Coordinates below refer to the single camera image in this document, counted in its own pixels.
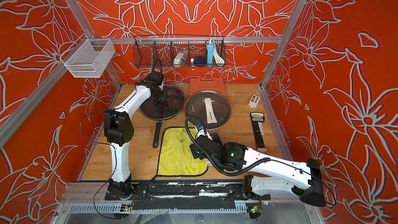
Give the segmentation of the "yellow microfiber cloth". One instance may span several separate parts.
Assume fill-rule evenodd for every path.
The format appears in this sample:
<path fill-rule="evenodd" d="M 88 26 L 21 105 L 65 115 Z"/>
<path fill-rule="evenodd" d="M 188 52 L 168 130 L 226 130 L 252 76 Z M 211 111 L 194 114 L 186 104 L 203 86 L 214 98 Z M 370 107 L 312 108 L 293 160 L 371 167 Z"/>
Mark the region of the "yellow microfiber cloth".
<path fill-rule="evenodd" d="M 163 177 L 195 177 L 208 170 L 206 160 L 195 159 L 192 155 L 185 128 L 170 127 L 163 134 L 157 175 Z"/>

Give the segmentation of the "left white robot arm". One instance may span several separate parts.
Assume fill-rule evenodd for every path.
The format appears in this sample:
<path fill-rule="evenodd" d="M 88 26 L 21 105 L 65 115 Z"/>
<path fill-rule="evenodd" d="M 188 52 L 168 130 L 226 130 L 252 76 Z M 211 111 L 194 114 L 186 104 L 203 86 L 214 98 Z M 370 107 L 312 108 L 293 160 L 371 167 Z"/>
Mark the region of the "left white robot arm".
<path fill-rule="evenodd" d="M 113 148 L 113 171 L 108 191 L 121 199 L 127 199 L 133 194 L 129 169 L 129 144 L 134 136 L 131 119 L 147 99 L 163 99 L 163 87 L 163 73 L 151 72 L 136 84 L 134 91 L 118 106 L 104 112 L 104 135 Z"/>

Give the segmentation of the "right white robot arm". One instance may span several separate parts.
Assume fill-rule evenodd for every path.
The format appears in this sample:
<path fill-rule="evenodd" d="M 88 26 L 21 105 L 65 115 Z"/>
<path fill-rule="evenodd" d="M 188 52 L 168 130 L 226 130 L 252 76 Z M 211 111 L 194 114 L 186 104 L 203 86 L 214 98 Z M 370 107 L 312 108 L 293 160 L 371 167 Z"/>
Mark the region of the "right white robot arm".
<path fill-rule="evenodd" d="M 310 159 L 294 162 L 260 153 L 245 145 L 229 142 L 222 144 L 219 139 L 200 132 L 197 136 L 188 134 L 194 159 L 207 159 L 225 176 L 238 176 L 247 172 L 281 179 L 289 183 L 290 192 L 300 201 L 317 207 L 325 207 L 323 180 L 320 163 Z"/>

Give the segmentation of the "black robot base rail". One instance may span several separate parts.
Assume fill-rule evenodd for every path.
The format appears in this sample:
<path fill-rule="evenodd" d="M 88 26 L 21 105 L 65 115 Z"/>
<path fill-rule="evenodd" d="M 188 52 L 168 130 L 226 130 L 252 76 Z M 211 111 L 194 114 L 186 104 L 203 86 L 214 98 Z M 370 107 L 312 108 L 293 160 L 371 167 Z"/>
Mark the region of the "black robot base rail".
<path fill-rule="evenodd" d="M 114 190 L 104 194 L 106 201 L 122 201 L 139 209 L 235 209 L 236 201 L 263 203 L 271 196 L 257 196 L 244 188 L 243 179 L 138 180 L 133 181 L 132 193 L 121 197 Z"/>

